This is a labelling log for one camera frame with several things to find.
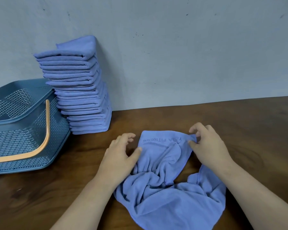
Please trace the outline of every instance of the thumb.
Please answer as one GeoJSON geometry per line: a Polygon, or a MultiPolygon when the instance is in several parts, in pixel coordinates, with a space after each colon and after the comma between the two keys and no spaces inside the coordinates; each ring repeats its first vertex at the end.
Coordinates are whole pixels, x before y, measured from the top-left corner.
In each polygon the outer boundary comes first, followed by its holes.
{"type": "Polygon", "coordinates": [[[189,146],[193,149],[193,152],[195,152],[195,150],[196,150],[197,147],[198,147],[198,144],[195,143],[195,142],[192,141],[192,140],[189,140],[189,141],[188,141],[188,144],[189,144],[189,146]]]}
{"type": "Polygon", "coordinates": [[[137,147],[133,154],[131,154],[130,157],[128,157],[128,162],[130,163],[130,165],[132,166],[132,168],[134,167],[134,165],[136,164],[136,162],[138,161],[140,155],[141,155],[141,152],[142,152],[142,148],[141,147],[137,147]]]}

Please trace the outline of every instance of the forearm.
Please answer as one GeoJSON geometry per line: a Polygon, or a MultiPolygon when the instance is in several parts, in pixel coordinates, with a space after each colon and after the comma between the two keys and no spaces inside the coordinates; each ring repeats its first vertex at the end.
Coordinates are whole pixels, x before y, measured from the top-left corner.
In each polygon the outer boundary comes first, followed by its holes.
{"type": "Polygon", "coordinates": [[[215,171],[255,230],[288,229],[288,204],[235,162],[215,171]]]}
{"type": "Polygon", "coordinates": [[[51,230],[94,230],[115,187],[96,176],[55,223],[51,230]]]}

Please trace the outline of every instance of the person's left arm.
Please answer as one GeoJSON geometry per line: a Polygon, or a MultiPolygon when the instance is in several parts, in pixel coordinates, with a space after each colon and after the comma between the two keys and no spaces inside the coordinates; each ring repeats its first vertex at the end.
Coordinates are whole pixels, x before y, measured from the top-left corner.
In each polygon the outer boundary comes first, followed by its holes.
{"type": "Polygon", "coordinates": [[[90,181],[51,230],[95,230],[115,188],[130,174],[142,149],[128,157],[126,146],[135,134],[124,133],[112,140],[96,176],[90,181]]]}

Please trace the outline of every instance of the stack of folded towels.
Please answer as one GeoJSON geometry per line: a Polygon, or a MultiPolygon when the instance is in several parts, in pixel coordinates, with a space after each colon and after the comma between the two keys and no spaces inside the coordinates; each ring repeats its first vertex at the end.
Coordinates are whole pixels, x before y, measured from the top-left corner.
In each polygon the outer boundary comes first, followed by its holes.
{"type": "Polygon", "coordinates": [[[74,135],[109,129],[112,108],[96,57],[96,38],[85,36],[34,54],[46,84],[55,89],[61,113],[74,135]]]}

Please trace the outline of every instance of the brown wooden surface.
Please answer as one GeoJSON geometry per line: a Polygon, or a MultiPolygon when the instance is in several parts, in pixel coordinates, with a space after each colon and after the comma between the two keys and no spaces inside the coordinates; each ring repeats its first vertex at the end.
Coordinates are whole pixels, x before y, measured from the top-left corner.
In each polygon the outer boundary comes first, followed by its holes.
{"type": "MultiPolygon", "coordinates": [[[[0,175],[0,229],[49,229],[94,177],[111,140],[124,132],[173,130],[187,133],[195,122],[211,124],[233,159],[288,202],[288,97],[237,100],[190,106],[115,111],[109,131],[72,135],[46,169],[0,175]]],[[[177,181],[197,172],[191,156],[177,181]]],[[[227,192],[226,209],[214,229],[250,229],[227,192]]],[[[113,197],[99,229],[141,229],[113,197]]]]}

